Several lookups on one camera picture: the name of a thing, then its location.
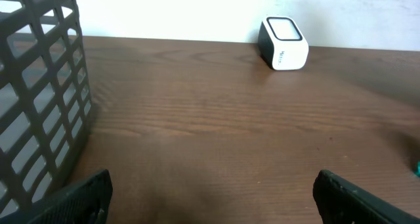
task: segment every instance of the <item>plastic wire basket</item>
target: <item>plastic wire basket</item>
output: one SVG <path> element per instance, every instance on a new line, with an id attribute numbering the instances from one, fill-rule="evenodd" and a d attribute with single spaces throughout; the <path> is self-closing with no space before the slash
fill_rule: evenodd
<path id="1" fill-rule="evenodd" d="M 0 217 L 63 185 L 90 108 L 75 0 L 0 0 Z"/>

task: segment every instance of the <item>white device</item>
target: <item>white device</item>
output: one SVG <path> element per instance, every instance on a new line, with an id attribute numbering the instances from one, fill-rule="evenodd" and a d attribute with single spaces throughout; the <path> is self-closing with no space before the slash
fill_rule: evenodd
<path id="1" fill-rule="evenodd" d="M 305 65 L 309 46 L 289 17 L 267 17 L 261 23 L 258 48 L 275 70 L 298 70 Z"/>

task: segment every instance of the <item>white wall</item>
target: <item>white wall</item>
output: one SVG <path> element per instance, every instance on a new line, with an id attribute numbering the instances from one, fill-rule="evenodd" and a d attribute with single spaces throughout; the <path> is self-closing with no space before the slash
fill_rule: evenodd
<path id="1" fill-rule="evenodd" d="M 77 0 L 84 35 L 253 42 L 266 15 L 310 45 L 420 51 L 420 0 Z"/>

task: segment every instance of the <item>wood grain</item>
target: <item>wood grain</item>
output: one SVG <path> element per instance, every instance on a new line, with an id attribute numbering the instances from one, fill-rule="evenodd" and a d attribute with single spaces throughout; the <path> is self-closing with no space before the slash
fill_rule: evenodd
<path id="1" fill-rule="evenodd" d="M 111 172 L 109 223 L 321 223 L 326 168 L 420 216 L 420 53 L 85 37 L 93 127 L 70 181 Z"/>

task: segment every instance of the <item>wooden table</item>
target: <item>wooden table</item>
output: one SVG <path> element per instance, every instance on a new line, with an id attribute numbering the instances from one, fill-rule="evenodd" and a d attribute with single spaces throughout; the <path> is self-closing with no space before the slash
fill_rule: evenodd
<path id="1" fill-rule="evenodd" d="M 321 223 L 330 169 L 420 216 L 420 53 L 85 37 L 92 134 L 70 181 L 110 170 L 108 223 Z"/>

